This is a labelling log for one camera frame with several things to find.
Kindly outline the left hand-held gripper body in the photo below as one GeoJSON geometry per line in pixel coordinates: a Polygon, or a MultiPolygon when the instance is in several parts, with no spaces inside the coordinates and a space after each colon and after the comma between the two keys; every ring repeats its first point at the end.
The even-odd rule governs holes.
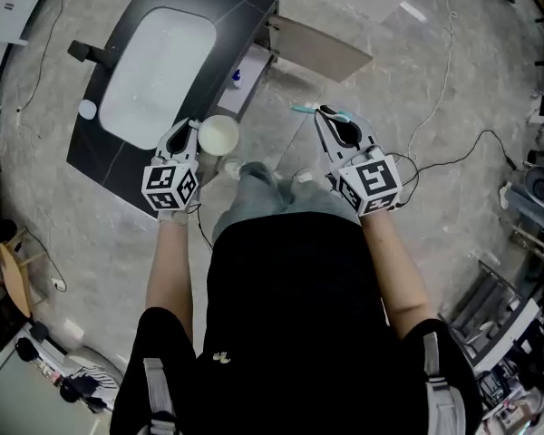
{"type": "Polygon", "coordinates": [[[151,164],[144,169],[141,193],[154,211],[183,211],[199,190],[198,153],[173,155],[156,149],[151,164]]]}

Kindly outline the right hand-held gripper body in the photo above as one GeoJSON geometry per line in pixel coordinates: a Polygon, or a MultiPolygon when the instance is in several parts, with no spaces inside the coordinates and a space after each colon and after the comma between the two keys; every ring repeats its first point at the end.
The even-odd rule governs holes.
{"type": "Polygon", "coordinates": [[[335,191],[358,217],[400,205],[400,175],[394,158],[373,145],[331,169],[335,191]]]}

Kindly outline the white cup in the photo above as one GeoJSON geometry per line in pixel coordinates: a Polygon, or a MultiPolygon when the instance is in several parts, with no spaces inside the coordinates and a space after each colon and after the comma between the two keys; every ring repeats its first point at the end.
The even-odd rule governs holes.
{"type": "Polygon", "coordinates": [[[209,155],[221,157],[236,148],[239,140],[238,123],[226,115],[214,115],[199,126],[200,147],[209,155]]]}

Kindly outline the teal toothbrush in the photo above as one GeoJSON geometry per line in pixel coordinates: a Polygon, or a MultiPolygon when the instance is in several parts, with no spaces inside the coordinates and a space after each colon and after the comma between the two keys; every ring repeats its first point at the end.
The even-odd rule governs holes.
{"type": "Polygon", "coordinates": [[[320,108],[310,108],[302,105],[293,105],[291,107],[292,111],[302,112],[305,114],[314,114],[314,113],[322,113],[327,118],[335,120],[335,121],[341,121],[341,122],[350,122],[352,119],[349,115],[345,114],[343,111],[340,112],[327,112],[327,110],[322,110],[320,108]]]}

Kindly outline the person's left forearm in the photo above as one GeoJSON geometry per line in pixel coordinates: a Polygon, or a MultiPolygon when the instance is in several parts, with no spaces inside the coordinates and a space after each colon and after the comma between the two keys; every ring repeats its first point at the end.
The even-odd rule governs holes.
{"type": "Polygon", "coordinates": [[[161,220],[145,306],[173,313],[191,339],[193,299],[189,269],[189,231],[187,225],[161,220]]]}

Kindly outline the person's right forearm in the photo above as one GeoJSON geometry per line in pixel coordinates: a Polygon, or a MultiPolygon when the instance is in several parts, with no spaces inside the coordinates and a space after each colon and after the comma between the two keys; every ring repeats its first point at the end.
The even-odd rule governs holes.
{"type": "Polygon", "coordinates": [[[436,316],[423,277],[386,210],[361,218],[390,325],[403,339],[417,324],[436,316]]]}

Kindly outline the white sink basin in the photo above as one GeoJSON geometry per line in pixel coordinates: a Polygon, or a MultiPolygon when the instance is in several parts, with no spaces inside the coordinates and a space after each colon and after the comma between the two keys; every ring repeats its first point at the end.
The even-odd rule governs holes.
{"type": "Polygon", "coordinates": [[[98,110],[102,127],[153,150],[171,128],[217,39],[207,18],[165,7],[142,18],[98,110]]]}

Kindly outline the white wristband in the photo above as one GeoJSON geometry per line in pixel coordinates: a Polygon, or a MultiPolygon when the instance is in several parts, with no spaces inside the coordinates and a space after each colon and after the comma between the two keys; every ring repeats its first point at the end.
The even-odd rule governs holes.
{"type": "Polygon", "coordinates": [[[187,210],[182,211],[171,211],[171,210],[162,210],[158,212],[157,216],[158,221],[168,221],[181,226],[187,226],[189,221],[189,214],[187,210]]]}

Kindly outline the person's grey jeans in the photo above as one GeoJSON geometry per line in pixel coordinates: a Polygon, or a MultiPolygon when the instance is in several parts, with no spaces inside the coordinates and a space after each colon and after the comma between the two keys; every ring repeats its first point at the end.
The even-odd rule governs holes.
{"type": "Polygon", "coordinates": [[[349,203],[315,179],[297,183],[294,177],[284,179],[274,175],[261,162],[244,162],[237,182],[237,192],[231,206],[214,226],[214,240],[236,223],[278,215],[314,212],[360,223],[349,203]]]}

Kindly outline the beige cabinet door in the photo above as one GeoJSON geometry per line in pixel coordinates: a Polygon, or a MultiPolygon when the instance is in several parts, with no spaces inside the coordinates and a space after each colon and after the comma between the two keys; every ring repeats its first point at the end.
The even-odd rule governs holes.
{"type": "Polygon", "coordinates": [[[279,58],[334,82],[343,82],[373,57],[313,27],[273,14],[267,21],[270,47],[279,58]]]}

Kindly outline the black faucet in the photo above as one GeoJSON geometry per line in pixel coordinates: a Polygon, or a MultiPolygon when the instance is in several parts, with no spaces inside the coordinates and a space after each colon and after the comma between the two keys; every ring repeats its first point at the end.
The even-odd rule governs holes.
{"type": "Polygon", "coordinates": [[[101,64],[106,69],[111,69],[115,64],[114,58],[110,52],[77,40],[71,42],[67,53],[81,63],[87,60],[101,64]]]}

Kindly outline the black vanity top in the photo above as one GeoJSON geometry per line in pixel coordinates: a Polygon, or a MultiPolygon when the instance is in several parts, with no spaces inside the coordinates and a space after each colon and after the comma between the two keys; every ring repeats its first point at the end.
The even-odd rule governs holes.
{"type": "Polygon", "coordinates": [[[113,28],[101,49],[112,54],[115,64],[106,69],[94,63],[83,99],[97,105],[97,114],[90,121],[78,114],[67,160],[82,174],[148,214],[152,208],[141,193],[141,184],[143,171],[156,148],[141,150],[109,133],[99,121],[98,110],[115,66],[142,18],[161,7],[207,18],[217,31],[216,42],[190,88],[174,126],[186,118],[201,121],[216,109],[249,46],[267,39],[265,25],[277,11],[277,0],[131,0],[113,28]]]}

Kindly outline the person's black shirt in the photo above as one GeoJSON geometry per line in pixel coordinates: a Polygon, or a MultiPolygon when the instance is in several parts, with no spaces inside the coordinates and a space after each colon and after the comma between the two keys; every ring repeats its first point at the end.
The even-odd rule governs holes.
{"type": "Polygon", "coordinates": [[[214,243],[207,288],[201,353],[166,307],[141,315],[111,435],[151,435],[149,358],[177,435],[427,435],[435,383],[460,393],[476,434],[467,359],[440,320],[393,331],[356,223],[315,212],[235,223],[214,243]]]}

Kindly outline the round wooden table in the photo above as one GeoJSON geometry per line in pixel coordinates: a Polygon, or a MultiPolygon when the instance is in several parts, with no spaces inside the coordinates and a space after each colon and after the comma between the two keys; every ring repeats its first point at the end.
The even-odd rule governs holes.
{"type": "Polygon", "coordinates": [[[0,243],[0,265],[5,290],[13,304],[26,317],[31,318],[34,308],[28,266],[46,255],[44,250],[22,259],[15,247],[23,242],[26,228],[19,230],[8,242],[0,243]]]}

